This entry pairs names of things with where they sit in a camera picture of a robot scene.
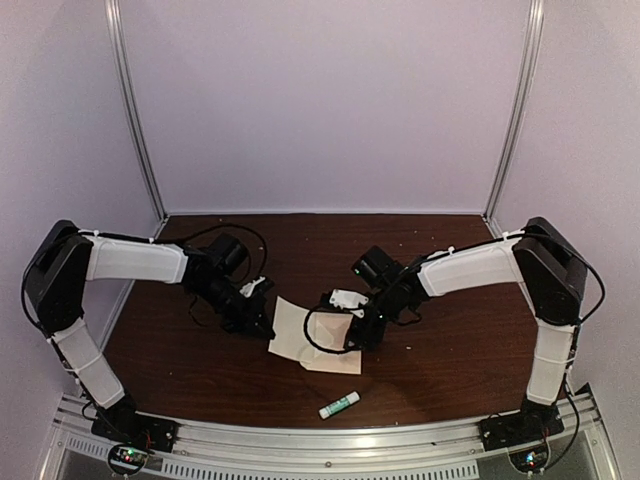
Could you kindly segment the beige envelope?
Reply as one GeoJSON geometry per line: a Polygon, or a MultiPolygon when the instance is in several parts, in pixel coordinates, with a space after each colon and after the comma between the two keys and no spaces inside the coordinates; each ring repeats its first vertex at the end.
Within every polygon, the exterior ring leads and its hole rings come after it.
{"type": "MultiPolygon", "coordinates": [[[[329,312],[316,312],[309,320],[308,332],[311,339],[328,350],[342,351],[344,340],[351,323],[351,315],[329,312]]],[[[362,370],[362,353],[351,351],[344,354],[327,353],[316,349],[312,361],[301,366],[309,371],[360,375],[362,370]]]]}

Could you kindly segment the cream letter paper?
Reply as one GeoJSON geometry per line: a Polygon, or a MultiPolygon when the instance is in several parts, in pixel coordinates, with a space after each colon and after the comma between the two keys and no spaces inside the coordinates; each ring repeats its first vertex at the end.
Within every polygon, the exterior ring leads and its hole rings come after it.
{"type": "Polygon", "coordinates": [[[269,353],[300,364],[312,361],[315,350],[303,330],[307,313],[307,309],[277,297],[273,319],[275,338],[269,343],[269,353]]]}

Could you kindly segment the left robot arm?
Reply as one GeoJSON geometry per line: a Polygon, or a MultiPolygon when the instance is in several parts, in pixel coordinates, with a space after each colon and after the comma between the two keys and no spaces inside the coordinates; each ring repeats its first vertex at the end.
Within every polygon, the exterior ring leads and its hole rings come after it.
{"type": "Polygon", "coordinates": [[[271,341],[266,312],[272,281],[263,273],[239,282],[247,246],[232,226],[212,229],[212,242],[192,237],[162,240],[84,230],[68,219],[54,223],[25,267],[20,287],[25,316],[56,351],[70,375],[99,410],[106,429],[123,444],[137,442],[144,424],[125,406],[129,394],[86,321],[85,299],[99,284],[178,286],[209,305],[221,328],[271,341]]]}

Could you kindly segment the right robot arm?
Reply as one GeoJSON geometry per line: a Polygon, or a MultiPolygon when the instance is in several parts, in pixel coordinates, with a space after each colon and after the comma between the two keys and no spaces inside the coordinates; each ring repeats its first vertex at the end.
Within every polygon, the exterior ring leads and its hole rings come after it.
{"type": "Polygon", "coordinates": [[[452,292],[514,283],[526,292],[537,324],[524,411],[513,419],[519,440],[535,440],[551,424],[576,334],[581,324],[587,266],[573,246],[545,218],[501,237],[460,249],[450,247],[403,265],[378,246],[352,266],[373,294],[358,305],[346,333],[348,350],[370,351],[387,324],[404,311],[417,312],[431,299],[452,292]]]}

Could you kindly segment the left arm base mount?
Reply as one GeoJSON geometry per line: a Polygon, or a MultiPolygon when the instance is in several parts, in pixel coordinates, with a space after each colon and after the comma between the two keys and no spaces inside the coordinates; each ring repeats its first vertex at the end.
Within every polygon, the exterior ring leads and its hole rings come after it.
{"type": "Polygon", "coordinates": [[[98,404],[94,404],[94,408],[96,419],[91,426],[94,435],[140,449],[172,452],[178,423],[139,413],[129,394],[109,408],[98,404]]]}

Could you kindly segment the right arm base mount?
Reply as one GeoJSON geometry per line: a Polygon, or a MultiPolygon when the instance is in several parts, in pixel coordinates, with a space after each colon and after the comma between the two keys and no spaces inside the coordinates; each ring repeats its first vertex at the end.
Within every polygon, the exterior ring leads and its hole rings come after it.
{"type": "Polygon", "coordinates": [[[555,404],[542,405],[527,399],[523,400],[518,411],[491,415],[481,420],[478,427],[485,451],[541,442],[564,431],[555,404]]]}

